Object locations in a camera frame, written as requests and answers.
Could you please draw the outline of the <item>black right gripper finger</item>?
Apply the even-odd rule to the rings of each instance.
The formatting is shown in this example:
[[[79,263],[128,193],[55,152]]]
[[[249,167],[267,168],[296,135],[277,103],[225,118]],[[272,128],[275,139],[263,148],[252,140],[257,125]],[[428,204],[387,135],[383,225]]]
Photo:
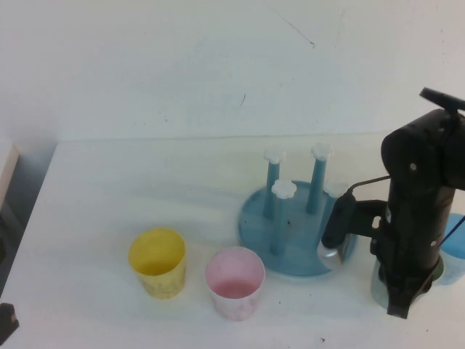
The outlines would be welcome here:
[[[406,319],[410,306],[432,287],[433,272],[420,276],[395,276],[386,274],[388,293],[387,313]]]

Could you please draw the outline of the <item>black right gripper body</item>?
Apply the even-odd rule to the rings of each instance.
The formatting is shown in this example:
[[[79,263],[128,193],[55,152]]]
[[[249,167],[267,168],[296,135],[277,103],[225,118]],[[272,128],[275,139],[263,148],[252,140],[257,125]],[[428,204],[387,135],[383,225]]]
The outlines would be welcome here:
[[[381,233],[371,239],[378,276],[389,291],[428,291],[440,262],[439,241],[423,233]]]

